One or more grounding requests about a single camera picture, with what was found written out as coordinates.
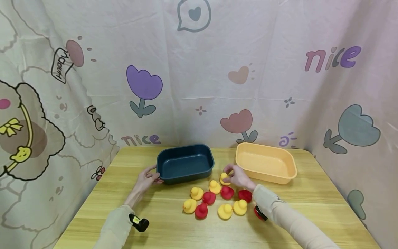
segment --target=dark blue basin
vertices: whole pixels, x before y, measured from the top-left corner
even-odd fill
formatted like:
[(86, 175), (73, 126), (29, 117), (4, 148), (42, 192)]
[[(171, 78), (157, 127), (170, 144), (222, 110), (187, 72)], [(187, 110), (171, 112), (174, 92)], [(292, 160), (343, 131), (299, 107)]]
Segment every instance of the dark blue basin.
[(195, 144), (165, 149), (158, 155), (156, 171), (165, 184), (177, 184), (207, 178), (214, 166), (210, 148)]

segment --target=printed fabric curtain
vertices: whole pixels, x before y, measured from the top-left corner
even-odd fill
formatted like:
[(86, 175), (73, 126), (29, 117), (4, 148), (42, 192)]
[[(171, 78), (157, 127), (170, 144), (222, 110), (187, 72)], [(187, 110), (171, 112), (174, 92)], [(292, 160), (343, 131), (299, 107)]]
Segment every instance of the printed fabric curtain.
[(310, 151), (395, 248), (396, 13), (396, 0), (1, 1), (5, 248), (51, 248), (119, 147), (242, 142)]

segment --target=wrist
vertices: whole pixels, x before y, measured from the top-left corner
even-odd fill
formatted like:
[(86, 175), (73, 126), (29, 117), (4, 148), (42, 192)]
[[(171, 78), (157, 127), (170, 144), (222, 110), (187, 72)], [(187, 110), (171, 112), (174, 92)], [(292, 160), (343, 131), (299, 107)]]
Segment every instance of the wrist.
[(254, 189), (256, 188), (256, 184), (255, 184), (252, 180), (248, 180), (248, 182), (247, 182), (246, 185), (245, 185), (245, 188), (246, 188), (248, 191), (250, 191), (250, 192), (253, 193)]
[(123, 204), (128, 205), (131, 209), (133, 209), (134, 206), (137, 205), (138, 202), (141, 200), (141, 196), (142, 194), (139, 191), (135, 191), (133, 189)]

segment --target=rubber duck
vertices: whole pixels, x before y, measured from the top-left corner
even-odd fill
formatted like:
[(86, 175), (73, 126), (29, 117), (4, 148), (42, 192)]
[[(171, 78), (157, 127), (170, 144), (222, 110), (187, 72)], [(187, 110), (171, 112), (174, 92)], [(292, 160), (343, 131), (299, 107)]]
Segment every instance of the rubber duck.
[(207, 204), (202, 202), (195, 210), (195, 217), (198, 219), (204, 219), (207, 216), (207, 212)]
[(221, 192), (221, 185), (215, 180), (211, 180), (209, 184), (209, 190), (212, 193), (219, 194)]
[(227, 178), (227, 177), (228, 177), (227, 173), (221, 173), (221, 175), (220, 175), (220, 183), (221, 183), (222, 185), (224, 185), (224, 186), (229, 186), (229, 185), (231, 185), (231, 183), (223, 182), (224, 178)]
[(230, 204), (223, 204), (217, 211), (219, 217), (223, 220), (228, 220), (232, 216), (232, 206)]
[(230, 200), (235, 194), (235, 191), (228, 187), (228, 186), (223, 186), (221, 189), (221, 196), (226, 199), (226, 200)]
[(245, 200), (247, 203), (252, 201), (252, 193), (246, 189), (243, 189), (238, 192), (238, 196), (240, 200)]
[(205, 192), (203, 194), (203, 202), (207, 205), (211, 205), (216, 201), (216, 194), (212, 192)]
[(237, 215), (244, 215), (248, 210), (248, 203), (245, 200), (237, 200), (234, 203), (234, 212)]
[(195, 212), (196, 209), (196, 200), (194, 199), (189, 199), (184, 202), (184, 205), (182, 205), (182, 209), (184, 210), (185, 213), (191, 214)]
[(200, 199), (202, 199), (203, 193), (204, 193), (204, 191), (203, 191), (203, 189), (201, 189), (201, 188), (193, 187), (193, 188), (191, 189), (191, 197), (192, 197), (192, 199), (194, 199), (194, 200), (200, 200)]

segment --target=beige sleeve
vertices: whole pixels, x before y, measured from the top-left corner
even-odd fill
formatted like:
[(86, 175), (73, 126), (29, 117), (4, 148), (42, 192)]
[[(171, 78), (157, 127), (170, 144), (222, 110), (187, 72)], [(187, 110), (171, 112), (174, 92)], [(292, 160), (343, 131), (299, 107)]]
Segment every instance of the beige sleeve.
[(262, 185), (257, 185), (253, 199), (261, 212), (285, 229), (304, 249), (339, 249), (316, 225)]
[(93, 249), (121, 249), (132, 226), (129, 214), (134, 214), (134, 211), (128, 205), (120, 206), (110, 212)]

